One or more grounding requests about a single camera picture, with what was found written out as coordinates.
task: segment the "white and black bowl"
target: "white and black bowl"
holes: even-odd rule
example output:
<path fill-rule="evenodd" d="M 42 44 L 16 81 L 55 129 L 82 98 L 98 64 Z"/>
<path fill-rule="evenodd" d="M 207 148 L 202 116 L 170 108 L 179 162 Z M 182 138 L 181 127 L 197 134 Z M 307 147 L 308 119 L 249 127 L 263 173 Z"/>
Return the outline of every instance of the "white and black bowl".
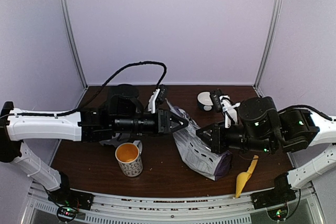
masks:
<path fill-rule="evenodd" d="M 213 108 L 213 103 L 210 99 L 210 92 L 205 91 L 197 96 L 197 105 L 203 111 L 210 111 Z"/>

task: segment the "mug rim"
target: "mug rim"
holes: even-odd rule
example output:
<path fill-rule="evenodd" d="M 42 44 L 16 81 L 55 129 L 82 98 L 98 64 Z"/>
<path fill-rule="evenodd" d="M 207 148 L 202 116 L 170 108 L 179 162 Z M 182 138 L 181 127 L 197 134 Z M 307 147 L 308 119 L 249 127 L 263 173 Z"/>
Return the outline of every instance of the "mug rim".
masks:
<path fill-rule="evenodd" d="M 137 155 L 137 157 L 136 157 L 134 160 L 130 161 L 130 162 L 124 162 L 124 161 L 121 161 L 121 160 L 118 159 L 118 157 L 117 157 L 117 151 L 118 151 L 119 147 L 122 146 L 122 145 L 124 145 L 124 144 L 132 144 L 132 145 L 134 145 L 134 146 L 138 149 L 138 155 Z M 136 161 L 136 160 L 138 159 L 138 157 L 140 156 L 140 150 L 139 150 L 139 147 L 138 147 L 136 144 L 134 144 L 134 143 L 123 143 L 123 144 L 121 144 L 121 145 L 119 145 L 119 146 L 117 147 L 117 149 L 115 150 L 115 154 L 114 154 L 114 155 L 116 156 L 115 158 L 117 159 L 118 162 L 120 162 L 120 163 L 122 163 L 122 164 L 131 164 L 132 162 Z"/>

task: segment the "mug handle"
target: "mug handle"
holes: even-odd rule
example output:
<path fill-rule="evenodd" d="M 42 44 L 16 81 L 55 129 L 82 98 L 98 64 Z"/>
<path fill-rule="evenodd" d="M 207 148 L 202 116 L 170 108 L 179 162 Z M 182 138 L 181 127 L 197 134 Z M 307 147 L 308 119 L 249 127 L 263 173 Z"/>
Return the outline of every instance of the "mug handle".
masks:
<path fill-rule="evenodd" d="M 133 142 L 133 144 L 135 144 L 139 148 L 139 154 L 141 155 L 141 153 L 142 153 L 142 142 L 140 140 L 135 140 Z"/>

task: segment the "yellow scoop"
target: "yellow scoop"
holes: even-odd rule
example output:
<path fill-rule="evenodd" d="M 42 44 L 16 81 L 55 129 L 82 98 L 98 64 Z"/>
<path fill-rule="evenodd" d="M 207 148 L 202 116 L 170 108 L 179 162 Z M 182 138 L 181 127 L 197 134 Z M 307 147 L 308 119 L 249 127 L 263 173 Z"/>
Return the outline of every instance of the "yellow scoop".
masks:
<path fill-rule="evenodd" d="M 246 182 L 251 178 L 254 169 L 256 168 L 258 162 L 258 156 L 254 155 L 253 160 L 251 162 L 250 167 L 248 168 L 247 172 L 239 173 L 237 176 L 236 182 L 236 198 L 239 198 L 240 194 L 243 191 L 243 188 Z"/>

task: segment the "table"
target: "table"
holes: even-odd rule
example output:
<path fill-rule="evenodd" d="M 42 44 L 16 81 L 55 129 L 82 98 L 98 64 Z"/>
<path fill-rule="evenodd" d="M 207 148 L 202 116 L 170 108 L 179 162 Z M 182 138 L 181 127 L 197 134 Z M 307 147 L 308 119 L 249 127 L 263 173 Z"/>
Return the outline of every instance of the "table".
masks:
<path fill-rule="evenodd" d="M 140 100 L 148 102 L 154 86 L 139 86 Z M 222 121 L 220 113 L 204 112 L 198 109 L 197 95 L 202 91 L 217 88 L 229 94 L 234 102 L 255 97 L 257 94 L 249 86 L 168 86 L 168 100 L 186 110 L 203 127 Z M 88 100 L 98 87 L 90 87 L 82 102 Z M 99 106 L 107 97 L 108 88 L 89 105 Z M 123 175 L 114 156 L 113 146 L 99 143 L 76 143 L 62 141 L 52 167 L 69 176 L 74 189 L 134 197 L 196 197 L 216 196 L 235 193 L 236 177 L 248 169 L 250 161 L 234 154 L 233 167 L 229 174 L 218 181 L 212 181 L 190 170 L 181 160 L 172 135 L 143 137 L 142 160 L 144 170 L 136 178 Z M 252 158 L 254 153 L 245 154 Z M 247 182 L 243 192 L 273 187 L 273 179 L 292 169 L 287 154 L 279 150 L 275 155 L 258 153 L 257 167 Z"/>

